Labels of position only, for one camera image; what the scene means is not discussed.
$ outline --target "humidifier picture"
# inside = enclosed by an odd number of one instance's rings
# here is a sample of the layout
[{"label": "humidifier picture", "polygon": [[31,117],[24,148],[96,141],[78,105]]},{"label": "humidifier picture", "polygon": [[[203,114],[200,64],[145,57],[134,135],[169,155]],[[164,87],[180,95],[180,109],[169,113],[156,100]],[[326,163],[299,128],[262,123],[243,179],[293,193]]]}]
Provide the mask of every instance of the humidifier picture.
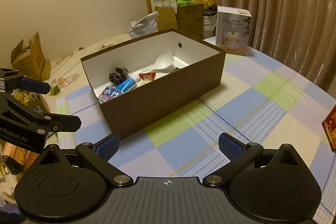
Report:
[{"label": "humidifier picture", "polygon": [[227,32],[225,38],[225,46],[231,50],[238,49],[239,46],[239,33]]}]

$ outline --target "triangular cutout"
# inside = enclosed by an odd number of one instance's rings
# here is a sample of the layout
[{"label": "triangular cutout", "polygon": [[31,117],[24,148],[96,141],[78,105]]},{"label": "triangular cutout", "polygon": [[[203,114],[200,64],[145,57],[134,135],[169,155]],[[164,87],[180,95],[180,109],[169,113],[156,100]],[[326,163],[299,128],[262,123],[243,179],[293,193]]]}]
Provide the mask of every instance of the triangular cutout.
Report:
[{"label": "triangular cutout", "polygon": [[289,165],[298,165],[296,162],[292,152],[290,150],[286,150],[280,159],[281,164],[289,164]]},{"label": "triangular cutout", "polygon": [[56,164],[59,162],[59,158],[57,157],[57,154],[55,151],[50,150],[46,156],[44,157],[44,159],[41,161],[41,165],[45,165],[45,164]]}]

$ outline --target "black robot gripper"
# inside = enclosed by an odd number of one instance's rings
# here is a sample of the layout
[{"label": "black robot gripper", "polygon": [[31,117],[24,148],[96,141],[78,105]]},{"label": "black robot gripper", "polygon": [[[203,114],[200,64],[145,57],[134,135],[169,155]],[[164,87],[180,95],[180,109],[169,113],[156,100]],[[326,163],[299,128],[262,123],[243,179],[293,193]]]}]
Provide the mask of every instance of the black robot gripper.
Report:
[{"label": "black robot gripper", "polygon": [[230,162],[204,177],[138,177],[107,160],[117,135],[61,150],[48,145],[15,189],[32,223],[314,223],[321,190],[295,148],[264,149],[222,133]]}]

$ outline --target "checkered tablecloth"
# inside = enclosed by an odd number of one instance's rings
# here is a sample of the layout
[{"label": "checkered tablecloth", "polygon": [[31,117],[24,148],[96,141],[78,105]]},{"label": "checkered tablecloth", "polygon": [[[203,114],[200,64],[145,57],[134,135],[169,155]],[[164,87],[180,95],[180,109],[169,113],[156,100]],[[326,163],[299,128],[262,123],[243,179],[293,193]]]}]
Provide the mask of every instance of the checkered tablecloth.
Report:
[{"label": "checkered tablecloth", "polygon": [[[323,192],[314,220],[331,223],[336,210],[336,154],[321,122],[335,100],[287,66],[249,50],[246,57],[227,54],[219,87],[122,140],[110,163],[134,180],[138,176],[202,180],[229,162],[218,148],[222,132],[265,148],[291,143]],[[78,115],[83,122],[76,133],[58,135],[61,148],[95,143],[110,134],[93,96],[87,85],[55,102],[56,112]]]}]

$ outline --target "white product box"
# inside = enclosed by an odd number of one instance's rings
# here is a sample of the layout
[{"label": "white product box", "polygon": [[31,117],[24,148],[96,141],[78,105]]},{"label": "white product box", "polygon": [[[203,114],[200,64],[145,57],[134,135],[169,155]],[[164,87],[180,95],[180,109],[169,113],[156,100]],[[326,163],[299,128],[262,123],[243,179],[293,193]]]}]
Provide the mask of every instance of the white product box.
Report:
[{"label": "white product box", "polygon": [[245,55],[250,24],[248,10],[218,6],[216,44],[223,44],[229,54]]}]

